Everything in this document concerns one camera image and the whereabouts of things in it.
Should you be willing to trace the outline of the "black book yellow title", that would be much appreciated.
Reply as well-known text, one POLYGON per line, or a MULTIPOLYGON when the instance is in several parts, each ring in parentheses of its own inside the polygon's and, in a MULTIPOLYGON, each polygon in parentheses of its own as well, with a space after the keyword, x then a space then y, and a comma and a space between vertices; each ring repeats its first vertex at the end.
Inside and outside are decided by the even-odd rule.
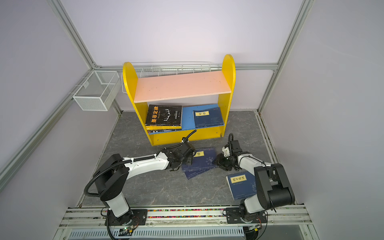
POLYGON ((182 125, 182 106, 149 105, 146 126, 176 126, 182 125))

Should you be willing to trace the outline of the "navy book large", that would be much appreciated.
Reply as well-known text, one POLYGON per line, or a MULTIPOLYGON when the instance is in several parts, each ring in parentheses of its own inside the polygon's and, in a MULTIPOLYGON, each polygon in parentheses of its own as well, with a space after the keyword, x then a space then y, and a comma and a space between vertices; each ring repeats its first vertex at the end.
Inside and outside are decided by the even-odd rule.
POLYGON ((194 122, 196 128, 218 127, 224 125, 221 109, 219 107, 194 111, 194 122))

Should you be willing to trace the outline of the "yellow cartoon book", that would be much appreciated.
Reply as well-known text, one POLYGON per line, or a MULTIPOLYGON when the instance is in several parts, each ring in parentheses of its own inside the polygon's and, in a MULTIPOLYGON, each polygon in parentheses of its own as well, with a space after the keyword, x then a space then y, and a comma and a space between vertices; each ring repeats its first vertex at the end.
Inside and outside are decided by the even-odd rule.
POLYGON ((147 131, 178 131, 182 126, 146 126, 147 131))

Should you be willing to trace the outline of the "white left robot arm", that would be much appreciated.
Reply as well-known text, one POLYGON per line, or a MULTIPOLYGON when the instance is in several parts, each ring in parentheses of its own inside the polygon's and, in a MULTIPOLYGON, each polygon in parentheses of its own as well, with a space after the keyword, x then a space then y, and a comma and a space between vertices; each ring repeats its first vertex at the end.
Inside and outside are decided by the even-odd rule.
POLYGON ((131 211, 123 194, 128 179, 153 171, 177 171, 181 165, 191 165, 195 154, 196 149, 186 140, 147 156, 123 158, 114 154, 96 170, 84 195, 99 198, 115 218, 125 217, 131 211))

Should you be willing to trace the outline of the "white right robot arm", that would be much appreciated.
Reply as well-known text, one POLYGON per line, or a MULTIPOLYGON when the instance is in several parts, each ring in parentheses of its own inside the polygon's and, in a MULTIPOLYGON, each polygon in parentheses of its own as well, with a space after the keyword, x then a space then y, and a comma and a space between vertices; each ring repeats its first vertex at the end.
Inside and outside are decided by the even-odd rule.
POLYGON ((250 222, 258 213, 295 203, 295 195, 282 164, 271 164, 256 158, 250 152, 243 151, 239 141, 231 138, 222 151, 214 160, 220 169, 244 170, 251 174, 250 178, 239 176, 238 182, 234 183, 231 179, 228 182, 233 186, 245 180, 255 184, 256 192, 250 197, 243 197, 239 205, 239 215, 243 221, 250 222))

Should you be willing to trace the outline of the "purple old man book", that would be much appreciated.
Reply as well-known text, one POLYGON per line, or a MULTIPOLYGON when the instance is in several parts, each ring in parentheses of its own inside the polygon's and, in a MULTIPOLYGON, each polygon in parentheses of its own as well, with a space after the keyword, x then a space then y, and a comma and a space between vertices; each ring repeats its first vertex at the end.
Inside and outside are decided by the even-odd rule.
POLYGON ((148 134, 152 135, 152 134, 170 133, 170 132, 177 132, 177 131, 181 131, 181 129, 174 129, 174 130, 150 130, 150 131, 148 131, 148 134))

